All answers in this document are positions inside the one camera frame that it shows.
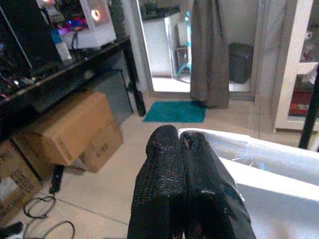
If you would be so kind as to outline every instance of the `trash bin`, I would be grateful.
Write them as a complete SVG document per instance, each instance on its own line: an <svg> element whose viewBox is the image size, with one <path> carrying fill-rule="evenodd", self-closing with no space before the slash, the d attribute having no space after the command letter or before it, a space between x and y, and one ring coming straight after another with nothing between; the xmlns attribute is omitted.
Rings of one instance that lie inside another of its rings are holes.
<svg viewBox="0 0 319 239"><path fill-rule="evenodd" d="M244 84L251 77L254 47L246 44L231 43L228 49L230 81Z"/></svg>

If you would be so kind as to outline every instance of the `black stand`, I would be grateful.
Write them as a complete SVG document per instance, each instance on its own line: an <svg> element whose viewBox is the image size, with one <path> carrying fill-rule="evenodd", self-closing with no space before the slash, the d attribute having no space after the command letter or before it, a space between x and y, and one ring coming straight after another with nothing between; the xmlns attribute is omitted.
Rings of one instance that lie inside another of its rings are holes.
<svg viewBox="0 0 319 239"><path fill-rule="evenodd" d="M311 98L305 126L304 126L304 131L299 143L299 148L307 149L309 140L311 137L311 133L313 131L317 114L318 114L318 109L319 109L319 67L317 69L317 77L315 81L315 86L314 86L314 93Z"/></svg>

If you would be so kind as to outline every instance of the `black pole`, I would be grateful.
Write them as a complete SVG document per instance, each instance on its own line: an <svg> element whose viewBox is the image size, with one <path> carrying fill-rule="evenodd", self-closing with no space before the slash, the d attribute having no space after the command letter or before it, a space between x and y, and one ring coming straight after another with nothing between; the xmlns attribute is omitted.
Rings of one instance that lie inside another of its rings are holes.
<svg viewBox="0 0 319 239"><path fill-rule="evenodd" d="M146 114L146 109L143 100L143 95L136 86L136 82L139 81L139 76L136 70L131 40L127 42L126 47L123 49L123 53L126 60L126 65L128 67L128 73L131 80L130 87L133 91L136 107L138 109L139 116L143 117Z"/></svg>
<svg viewBox="0 0 319 239"><path fill-rule="evenodd" d="M309 105L309 110L304 126L304 131L301 136L301 140L299 143L299 148L304 148L307 149L311 133L313 131L317 114L318 114L318 109L319 109L319 67L317 68L317 77L314 85L314 93L311 98L311 102Z"/></svg>

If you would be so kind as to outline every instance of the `teal bath mat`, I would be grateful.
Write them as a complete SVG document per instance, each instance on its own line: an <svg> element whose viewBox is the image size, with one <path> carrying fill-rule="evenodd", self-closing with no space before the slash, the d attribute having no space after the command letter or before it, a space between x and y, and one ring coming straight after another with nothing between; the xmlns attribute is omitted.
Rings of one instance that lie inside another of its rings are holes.
<svg viewBox="0 0 319 239"><path fill-rule="evenodd" d="M144 122L203 123L206 108L192 101L157 101Z"/></svg>

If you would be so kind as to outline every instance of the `electronics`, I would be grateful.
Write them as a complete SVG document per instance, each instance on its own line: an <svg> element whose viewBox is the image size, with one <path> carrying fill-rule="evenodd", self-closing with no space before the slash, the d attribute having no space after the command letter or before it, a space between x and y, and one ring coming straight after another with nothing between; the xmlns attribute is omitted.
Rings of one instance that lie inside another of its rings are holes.
<svg viewBox="0 0 319 239"><path fill-rule="evenodd" d="M49 26L33 0L0 1L0 44L6 50L0 62L2 70L6 67L34 76L60 62Z"/></svg>
<svg viewBox="0 0 319 239"><path fill-rule="evenodd" d="M116 40L106 0L38 2L47 9L69 49L99 48Z"/></svg>

